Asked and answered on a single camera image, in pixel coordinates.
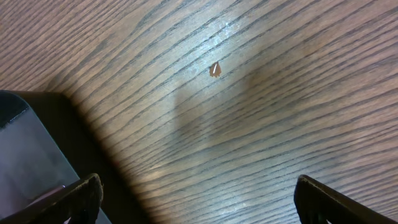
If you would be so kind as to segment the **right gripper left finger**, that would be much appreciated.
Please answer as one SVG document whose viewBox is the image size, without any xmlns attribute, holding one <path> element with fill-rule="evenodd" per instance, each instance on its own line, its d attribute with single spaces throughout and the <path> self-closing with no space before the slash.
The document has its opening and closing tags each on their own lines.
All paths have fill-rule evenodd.
<svg viewBox="0 0 398 224">
<path fill-rule="evenodd" d="M 92 173 L 1 220 L 1 224 L 95 224 L 103 200 L 103 185 Z"/>
</svg>

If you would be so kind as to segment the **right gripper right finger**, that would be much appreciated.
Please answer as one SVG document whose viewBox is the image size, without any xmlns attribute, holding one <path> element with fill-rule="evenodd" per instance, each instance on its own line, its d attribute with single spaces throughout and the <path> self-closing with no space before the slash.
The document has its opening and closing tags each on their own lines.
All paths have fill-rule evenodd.
<svg viewBox="0 0 398 224">
<path fill-rule="evenodd" d="M 297 179 L 294 204 L 301 223 L 395 224 L 394 220 L 307 175 Z"/>
</svg>

